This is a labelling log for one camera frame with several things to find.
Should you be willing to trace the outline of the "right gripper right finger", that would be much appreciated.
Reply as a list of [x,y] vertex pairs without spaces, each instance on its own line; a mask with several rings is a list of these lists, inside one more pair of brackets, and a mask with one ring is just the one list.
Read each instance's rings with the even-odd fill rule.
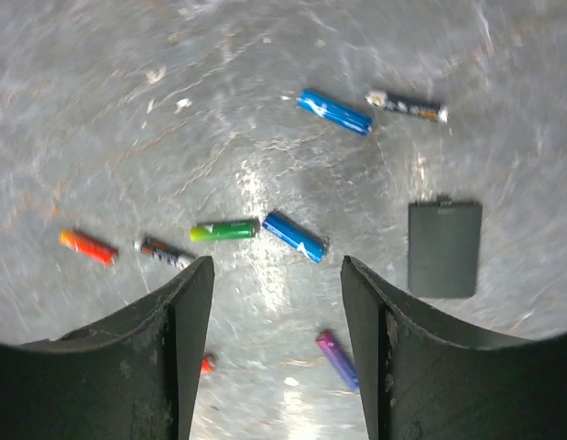
[[345,257],[343,306],[372,439],[567,439],[567,333],[466,323]]

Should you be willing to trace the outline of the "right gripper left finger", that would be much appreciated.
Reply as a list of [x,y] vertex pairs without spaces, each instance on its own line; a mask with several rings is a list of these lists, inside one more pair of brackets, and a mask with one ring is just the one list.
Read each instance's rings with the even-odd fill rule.
[[186,439],[214,265],[60,339],[0,343],[0,439]]

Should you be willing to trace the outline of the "black battery cover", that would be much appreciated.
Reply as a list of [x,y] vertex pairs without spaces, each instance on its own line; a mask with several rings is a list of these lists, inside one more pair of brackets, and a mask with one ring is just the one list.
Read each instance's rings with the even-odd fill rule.
[[483,206],[439,197],[408,207],[408,288],[418,298],[463,299],[476,292]]

